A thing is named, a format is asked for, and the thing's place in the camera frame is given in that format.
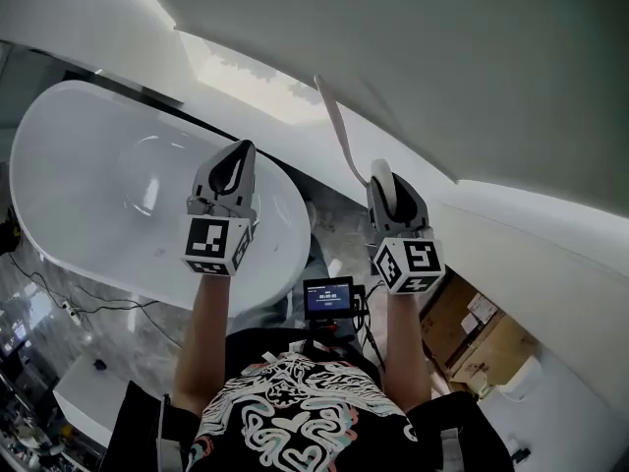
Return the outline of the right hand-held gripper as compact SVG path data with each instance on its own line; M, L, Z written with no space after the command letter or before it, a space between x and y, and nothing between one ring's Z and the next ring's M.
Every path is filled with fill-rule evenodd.
M392 216L377 178L371 177L368 204L374 231L372 266L389 294L431 291L445 275L443 249L429 225L425 200L405 179L393 174L396 209Z

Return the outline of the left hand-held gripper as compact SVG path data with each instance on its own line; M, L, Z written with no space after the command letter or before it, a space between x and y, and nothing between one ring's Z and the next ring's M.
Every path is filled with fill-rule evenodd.
M234 276L252 245L257 150L249 140L219 150L198 169L182 222L181 260L195 273Z

